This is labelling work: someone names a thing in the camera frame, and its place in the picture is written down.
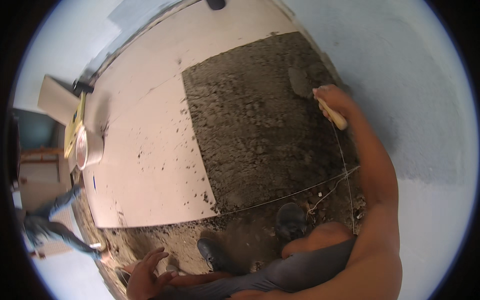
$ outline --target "man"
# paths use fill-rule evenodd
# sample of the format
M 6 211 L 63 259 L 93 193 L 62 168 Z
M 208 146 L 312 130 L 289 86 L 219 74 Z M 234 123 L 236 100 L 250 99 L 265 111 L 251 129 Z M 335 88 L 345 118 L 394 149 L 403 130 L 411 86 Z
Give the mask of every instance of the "man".
M 210 274 L 153 275 L 157 263 L 168 256 L 154 250 L 137 264 L 127 287 L 132 300 L 224 299 L 397 299 L 402 281 L 399 257 L 398 186 L 390 158 L 355 102 L 334 85 L 313 89 L 334 111 L 342 114 L 353 131 L 360 156 L 360 183 L 367 215 L 357 237 L 345 225 L 319 225 L 302 237 L 303 212 L 295 204 L 283 206 L 277 232 L 291 239 L 282 259 L 244 276 L 233 276 L 231 263 L 211 242 L 199 241 L 199 250 L 214 265 Z
M 90 255 L 93 259 L 105 262 L 110 258 L 108 249 L 100 251 L 90 248 L 78 239 L 73 232 L 62 223 L 51 222 L 50 219 L 61 209 L 72 203 L 80 195 L 82 188 L 75 185 L 71 190 L 58 196 L 54 201 L 48 202 L 33 212 L 16 208 L 17 218 L 23 225 L 25 245 L 31 256 L 35 256 L 35 249 L 42 246 L 47 240 L 62 240 L 72 248 Z

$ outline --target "floor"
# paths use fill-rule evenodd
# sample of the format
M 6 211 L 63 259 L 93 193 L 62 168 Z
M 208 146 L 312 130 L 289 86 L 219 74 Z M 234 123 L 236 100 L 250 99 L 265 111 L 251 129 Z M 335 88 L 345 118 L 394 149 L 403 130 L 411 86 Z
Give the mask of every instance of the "floor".
M 289 50 L 295 47 L 306 53 L 300 61 Z M 246 48 L 263 49 L 264 59 L 225 60 Z M 271 1 L 231 0 L 217 12 L 201 1 L 153 27 L 100 76 L 87 101 L 90 117 L 85 122 L 104 135 L 104 157 L 83 174 L 75 171 L 76 181 L 83 177 L 86 194 L 73 208 L 85 239 L 111 246 L 113 262 L 99 269 L 120 298 L 125 289 L 114 268 L 155 247 L 165 246 L 171 254 L 159 264 L 159 272 L 167 263 L 184 274 L 208 272 L 196 249 L 203 236 L 216 239 L 245 271 L 262 268 L 279 257 L 274 224 L 285 203 L 297 203 L 308 212 L 310 230 L 337 221 L 359 231 L 365 202 L 349 131 L 335 131 L 314 102 L 289 87 L 288 66 L 318 62 L 318 54 Z M 261 73 L 259 67 L 265 67 L 263 81 L 245 80 L 249 72 Z M 240 73 L 245 76 L 235 78 Z M 330 75 L 312 75 L 312 84 L 328 83 Z M 264 81 L 281 87 L 269 90 Z M 272 101 L 257 99 L 248 108 L 253 86 L 260 100 Z M 232 90 L 249 96 L 232 97 Z M 232 113 L 235 100 L 238 114 Z M 213 107 L 222 108 L 219 101 L 232 105 L 223 119 L 217 118 L 222 110 Z M 274 117 L 251 118 L 249 112 L 256 109 L 257 116 L 267 116 L 278 108 L 298 118 L 287 116 L 282 125 Z M 229 158 L 219 160 L 224 153 Z M 257 161 L 264 164 L 242 172 Z M 256 173 L 272 184 L 259 184 Z M 275 182 L 278 186 L 271 190 Z

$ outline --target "wooden handle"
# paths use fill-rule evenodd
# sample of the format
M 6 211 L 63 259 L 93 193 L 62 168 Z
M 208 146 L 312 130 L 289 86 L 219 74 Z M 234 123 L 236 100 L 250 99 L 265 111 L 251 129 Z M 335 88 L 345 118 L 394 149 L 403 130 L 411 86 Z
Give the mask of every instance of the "wooden handle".
M 327 111 L 328 115 L 332 118 L 333 123 L 335 123 L 338 129 L 344 130 L 348 125 L 347 120 L 345 120 L 342 115 L 329 108 L 323 99 L 317 98 L 317 100 L 318 103 L 320 103 L 320 105 Z

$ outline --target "dirt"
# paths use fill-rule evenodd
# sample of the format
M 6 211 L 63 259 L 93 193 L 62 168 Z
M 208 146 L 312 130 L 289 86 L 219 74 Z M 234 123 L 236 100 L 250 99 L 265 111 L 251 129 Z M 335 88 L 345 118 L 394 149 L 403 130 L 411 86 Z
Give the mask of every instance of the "dirt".
M 276 35 L 209 58 L 183 73 L 187 100 L 216 209 L 229 213 L 264 204 L 315 184 L 324 184 L 268 204 L 201 221 L 142 228 L 96 228 L 86 195 L 73 205 L 75 218 L 87 242 L 109 244 L 113 260 L 98 263 L 100 273 L 117 299 L 126 299 L 125 288 L 114 268 L 142 259 L 150 250 L 165 246 L 167 264 L 181 274 L 209 271 L 196 241 L 216 239 L 245 271 L 255 271 L 280 257 L 274 233 L 278 208 L 295 202 L 305 211 L 331 190 L 312 214 L 311 230 L 328 221 L 360 229 L 356 216 L 365 202 L 359 189 L 359 173 L 347 181 L 338 177 L 344 165 L 330 122 L 318 105 L 297 96 L 289 83 L 288 67 L 304 68 L 315 85 L 333 82 L 319 56 L 299 33 Z M 358 165 L 348 130 L 336 131 L 346 169 Z M 76 170 L 74 182 L 81 180 Z
M 293 92 L 289 67 L 305 68 L 313 86 L 333 82 L 298 32 L 237 47 L 182 74 L 221 213 L 283 197 L 342 172 L 330 122 L 315 101 Z

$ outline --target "bucket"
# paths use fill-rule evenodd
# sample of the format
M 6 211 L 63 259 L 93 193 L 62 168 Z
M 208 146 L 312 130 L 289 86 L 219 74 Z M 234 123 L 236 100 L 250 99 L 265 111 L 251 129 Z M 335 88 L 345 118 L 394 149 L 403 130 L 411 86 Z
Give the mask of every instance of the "bucket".
M 75 146 L 77 165 L 80 170 L 96 164 L 103 156 L 103 139 L 85 127 L 80 129 Z

